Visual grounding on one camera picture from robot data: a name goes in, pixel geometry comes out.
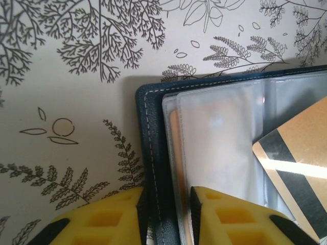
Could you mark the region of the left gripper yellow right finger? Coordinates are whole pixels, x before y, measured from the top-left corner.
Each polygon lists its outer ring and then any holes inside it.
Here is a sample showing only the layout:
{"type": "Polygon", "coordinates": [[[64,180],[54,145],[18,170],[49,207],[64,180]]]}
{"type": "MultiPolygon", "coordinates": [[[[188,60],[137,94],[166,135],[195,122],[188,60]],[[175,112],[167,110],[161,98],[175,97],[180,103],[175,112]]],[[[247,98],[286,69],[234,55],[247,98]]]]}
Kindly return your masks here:
{"type": "Polygon", "coordinates": [[[190,208],[194,244],[326,244],[281,212],[203,186],[191,187],[190,208]]]}

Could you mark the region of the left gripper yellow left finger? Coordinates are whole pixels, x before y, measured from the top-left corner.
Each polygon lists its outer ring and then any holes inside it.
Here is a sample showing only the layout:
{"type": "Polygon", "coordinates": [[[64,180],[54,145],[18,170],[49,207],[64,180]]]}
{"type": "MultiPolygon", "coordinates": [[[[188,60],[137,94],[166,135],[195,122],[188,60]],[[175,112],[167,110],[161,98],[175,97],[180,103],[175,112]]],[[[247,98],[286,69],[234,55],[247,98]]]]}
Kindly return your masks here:
{"type": "Polygon", "coordinates": [[[135,187],[58,216],[29,244],[146,244],[148,219],[147,191],[135,187]]]}

